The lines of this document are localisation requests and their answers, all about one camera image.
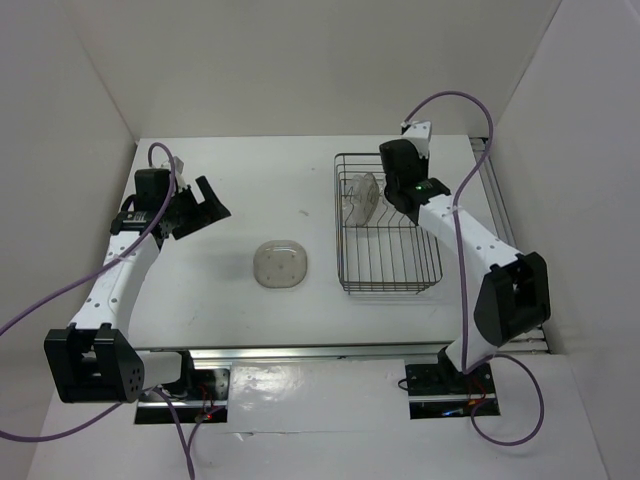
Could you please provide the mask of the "smoky glass plate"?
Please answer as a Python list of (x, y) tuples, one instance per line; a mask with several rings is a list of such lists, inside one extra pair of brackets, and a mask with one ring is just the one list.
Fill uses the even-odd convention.
[(260, 245), (253, 257), (255, 280), (268, 289), (289, 289), (306, 277), (308, 255), (292, 240), (271, 240)]
[(380, 193), (378, 183), (372, 173), (366, 173), (362, 176), (364, 177), (362, 191), (364, 224), (362, 226), (366, 226), (377, 208)]

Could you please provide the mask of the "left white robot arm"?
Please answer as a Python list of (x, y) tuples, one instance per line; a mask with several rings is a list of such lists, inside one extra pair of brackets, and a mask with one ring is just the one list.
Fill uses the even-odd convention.
[(134, 175), (135, 191), (112, 220), (99, 274), (80, 310), (64, 329), (52, 329), (44, 350), (64, 403), (132, 403), (162, 386), (184, 399), (196, 390), (197, 374), (185, 351), (137, 351), (129, 342), (131, 316), (146, 275), (168, 238), (179, 240), (230, 217), (208, 179), (196, 180), (197, 200), (168, 169)]

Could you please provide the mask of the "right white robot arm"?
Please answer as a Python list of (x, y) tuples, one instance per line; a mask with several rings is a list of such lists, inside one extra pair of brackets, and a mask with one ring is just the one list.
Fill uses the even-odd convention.
[(415, 226), (457, 255), (461, 284), (461, 335), (444, 349), (436, 379), (460, 391), (471, 371), (498, 349), (551, 316), (546, 261), (502, 242), (464, 209), (441, 181), (427, 176), (428, 160), (408, 139), (379, 147), (384, 195)]

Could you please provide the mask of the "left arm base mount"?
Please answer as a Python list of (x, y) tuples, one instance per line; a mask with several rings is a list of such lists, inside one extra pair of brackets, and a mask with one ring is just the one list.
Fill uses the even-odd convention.
[[(190, 367), (178, 381), (160, 385), (159, 389), (171, 401), (182, 424), (222, 424), (228, 419), (230, 380), (229, 365)], [(169, 406), (157, 392), (149, 391), (137, 403), (136, 425), (173, 422)]]

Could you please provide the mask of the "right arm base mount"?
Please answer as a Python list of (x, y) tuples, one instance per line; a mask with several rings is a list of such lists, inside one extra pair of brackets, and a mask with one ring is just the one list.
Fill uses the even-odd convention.
[(469, 374), (459, 372), (442, 349), (434, 363), (405, 366), (397, 386), (407, 393), (412, 420), (499, 416), (493, 374), (481, 365)]

